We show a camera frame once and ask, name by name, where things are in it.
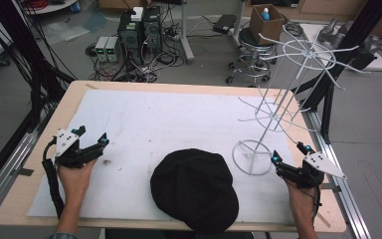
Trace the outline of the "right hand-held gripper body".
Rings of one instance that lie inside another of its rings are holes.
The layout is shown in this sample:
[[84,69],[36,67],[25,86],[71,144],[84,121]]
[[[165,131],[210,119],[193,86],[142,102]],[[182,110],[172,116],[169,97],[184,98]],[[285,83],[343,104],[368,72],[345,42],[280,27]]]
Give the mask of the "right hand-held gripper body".
[[347,176],[323,152],[306,155],[301,167],[294,167],[283,161],[281,167],[276,167],[276,173],[296,184],[298,188],[313,188],[321,184],[324,174],[346,179]]

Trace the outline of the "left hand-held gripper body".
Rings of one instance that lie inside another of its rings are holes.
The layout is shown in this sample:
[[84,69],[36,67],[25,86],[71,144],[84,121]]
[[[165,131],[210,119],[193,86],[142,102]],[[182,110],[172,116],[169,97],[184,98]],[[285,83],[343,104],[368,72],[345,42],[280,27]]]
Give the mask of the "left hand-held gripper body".
[[82,153],[80,136],[60,128],[57,135],[55,163],[68,168],[82,168],[97,158],[97,153]]

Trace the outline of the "black hat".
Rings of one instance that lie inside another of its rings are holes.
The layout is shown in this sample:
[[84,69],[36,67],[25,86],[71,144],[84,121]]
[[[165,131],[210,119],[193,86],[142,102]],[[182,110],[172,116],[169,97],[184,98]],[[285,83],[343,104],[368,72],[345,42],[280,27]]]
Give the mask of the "black hat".
[[167,154],[152,173],[150,190],[161,211],[198,233],[222,233],[239,214],[233,176],[219,153],[189,148]]

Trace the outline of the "white wire hat rack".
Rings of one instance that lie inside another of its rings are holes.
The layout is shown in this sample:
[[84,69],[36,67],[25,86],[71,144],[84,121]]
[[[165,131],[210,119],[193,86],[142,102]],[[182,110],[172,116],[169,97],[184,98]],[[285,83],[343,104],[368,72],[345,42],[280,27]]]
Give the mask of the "white wire hat rack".
[[[274,150],[267,146],[267,134],[269,132],[286,134],[290,127],[296,125],[296,115],[304,111],[303,108],[293,112],[289,109],[294,98],[290,91],[301,88],[302,75],[311,69],[308,62],[317,62],[314,69],[320,73],[325,73],[337,64],[335,50],[315,51],[314,42],[294,38],[287,42],[274,40],[272,44],[283,49],[283,56],[293,62],[297,72],[287,78],[275,99],[268,99],[268,89],[259,91],[262,99],[253,106],[255,110],[253,120],[264,129],[264,132],[258,140],[246,139],[237,142],[232,153],[236,166],[248,175],[264,175],[273,167],[276,168],[271,162]],[[275,56],[263,57],[263,60],[276,60],[279,57],[277,53]]]

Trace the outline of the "person's right hand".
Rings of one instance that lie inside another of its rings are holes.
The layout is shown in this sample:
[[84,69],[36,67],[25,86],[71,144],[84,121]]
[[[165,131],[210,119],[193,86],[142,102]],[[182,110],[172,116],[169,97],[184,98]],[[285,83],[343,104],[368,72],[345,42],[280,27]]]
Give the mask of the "person's right hand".
[[294,218],[312,218],[319,206],[319,187],[298,188],[295,183],[286,181],[289,206]]

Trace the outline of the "person's left hand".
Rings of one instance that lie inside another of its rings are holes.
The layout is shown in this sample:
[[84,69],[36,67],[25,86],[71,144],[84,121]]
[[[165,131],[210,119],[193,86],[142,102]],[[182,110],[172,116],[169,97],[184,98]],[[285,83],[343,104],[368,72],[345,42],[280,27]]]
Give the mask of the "person's left hand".
[[85,197],[95,164],[96,160],[94,159],[82,168],[68,168],[65,166],[58,168],[58,175],[68,200]]

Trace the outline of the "white table mat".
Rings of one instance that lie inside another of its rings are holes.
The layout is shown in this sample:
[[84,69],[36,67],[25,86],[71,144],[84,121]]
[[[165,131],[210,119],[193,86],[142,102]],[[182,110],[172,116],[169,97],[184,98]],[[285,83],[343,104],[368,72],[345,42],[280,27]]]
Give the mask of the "white table mat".
[[109,139],[97,160],[82,209],[86,219],[168,220],[150,193],[165,155],[198,148],[221,154],[233,175],[240,222],[292,222],[287,187],[270,157],[292,161],[288,112],[273,98],[89,90],[69,121],[84,126],[81,146]]

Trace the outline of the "blue sleeve cuff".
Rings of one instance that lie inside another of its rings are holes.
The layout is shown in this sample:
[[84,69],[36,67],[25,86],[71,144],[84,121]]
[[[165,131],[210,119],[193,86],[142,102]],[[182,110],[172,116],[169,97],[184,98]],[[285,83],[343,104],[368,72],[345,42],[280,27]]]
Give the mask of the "blue sleeve cuff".
[[79,239],[79,238],[77,237],[77,235],[73,233],[55,232],[49,235],[48,237],[46,237],[46,239]]

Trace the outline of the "clear plastic sheet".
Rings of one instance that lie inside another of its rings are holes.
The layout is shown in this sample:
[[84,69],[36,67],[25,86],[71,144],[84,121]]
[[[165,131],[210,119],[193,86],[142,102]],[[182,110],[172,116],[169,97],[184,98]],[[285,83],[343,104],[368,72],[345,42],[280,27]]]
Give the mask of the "clear plastic sheet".
[[90,32],[83,26],[70,27],[65,22],[48,24],[43,28],[43,31],[50,45],[60,42],[71,42]]

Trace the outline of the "black computer tower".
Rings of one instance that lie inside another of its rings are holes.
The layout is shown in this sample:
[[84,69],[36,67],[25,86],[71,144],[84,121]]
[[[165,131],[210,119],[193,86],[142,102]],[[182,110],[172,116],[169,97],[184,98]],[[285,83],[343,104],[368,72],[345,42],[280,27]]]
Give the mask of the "black computer tower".
[[123,56],[126,59],[132,60],[136,65],[141,65],[142,23],[132,21],[131,16],[131,10],[126,10],[122,13],[117,28],[117,35]]
[[161,10],[159,6],[146,8],[143,12],[143,29],[147,49],[155,54],[162,52]]

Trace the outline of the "white floor board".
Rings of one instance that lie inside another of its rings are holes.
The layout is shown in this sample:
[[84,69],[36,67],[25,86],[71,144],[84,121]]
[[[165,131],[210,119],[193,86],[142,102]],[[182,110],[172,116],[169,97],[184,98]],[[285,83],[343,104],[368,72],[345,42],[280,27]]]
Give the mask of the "white floor board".
[[[328,42],[319,42],[318,40],[315,39],[317,33],[325,27],[324,24],[317,25],[317,24],[300,23],[299,26],[303,30],[303,35],[305,39],[308,42],[315,43],[313,47],[315,51],[324,51],[325,49],[334,50],[334,47],[332,47]],[[375,53],[374,57],[375,59],[365,68],[365,71],[382,72],[382,57],[378,53]]]

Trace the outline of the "small white box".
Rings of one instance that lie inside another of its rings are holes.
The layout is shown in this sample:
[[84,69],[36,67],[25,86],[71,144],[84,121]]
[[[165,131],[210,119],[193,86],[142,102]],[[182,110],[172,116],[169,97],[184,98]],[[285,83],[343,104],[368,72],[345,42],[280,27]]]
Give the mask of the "small white box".
[[142,7],[134,7],[132,9],[132,13],[130,19],[132,22],[140,22],[143,17],[143,8]]

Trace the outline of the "white table leg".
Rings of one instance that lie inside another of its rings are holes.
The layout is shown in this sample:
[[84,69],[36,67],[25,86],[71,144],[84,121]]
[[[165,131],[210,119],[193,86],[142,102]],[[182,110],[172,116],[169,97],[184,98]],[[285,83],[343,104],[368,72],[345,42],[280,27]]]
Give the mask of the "white table leg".
[[191,64],[194,62],[195,57],[192,52],[190,43],[187,38],[187,0],[181,0],[181,34],[180,41],[182,44],[183,52],[186,58],[186,63]]
[[242,18],[243,18],[243,15],[244,15],[244,10],[245,10],[245,6],[246,6],[246,2],[247,2],[247,0],[238,0],[238,9],[237,9],[237,12],[236,12],[236,22],[235,22],[234,28],[230,31],[233,43],[236,46],[240,45],[240,43],[239,43],[239,33],[240,33],[240,30],[241,30],[241,26],[242,26]]

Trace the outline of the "flat black device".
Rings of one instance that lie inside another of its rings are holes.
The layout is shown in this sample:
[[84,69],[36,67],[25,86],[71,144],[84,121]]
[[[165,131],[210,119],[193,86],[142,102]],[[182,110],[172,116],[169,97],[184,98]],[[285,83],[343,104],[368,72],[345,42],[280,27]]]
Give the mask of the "flat black device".
[[221,34],[228,34],[235,26],[237,16],[235,14],[222,15],[214,24],[213,31]]

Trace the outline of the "aluminium frame rail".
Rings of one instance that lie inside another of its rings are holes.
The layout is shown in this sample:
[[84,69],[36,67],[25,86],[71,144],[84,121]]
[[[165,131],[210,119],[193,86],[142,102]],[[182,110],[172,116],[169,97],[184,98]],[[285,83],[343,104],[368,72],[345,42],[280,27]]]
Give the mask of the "aluminium frame rail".
[[0,197],[10,187],[23,167],[27,157],[37,143],[39,133],[36,130],[19,135],[9,141],[0,153]]
[[[318,114],[303,113],[302,115],[305,122],[315,129],[315,132],[311,134],[315,145],[340,168],[340,163],[332,145],[328,144],[320,133],[321,120]],[[333,175],[329,176],[328,179],[331,182],[331,189],[343,213],[343,218],[347,229],[350,231],[351,237],[353,239],[371,239],[369,230],[352,195],[347,180]]]

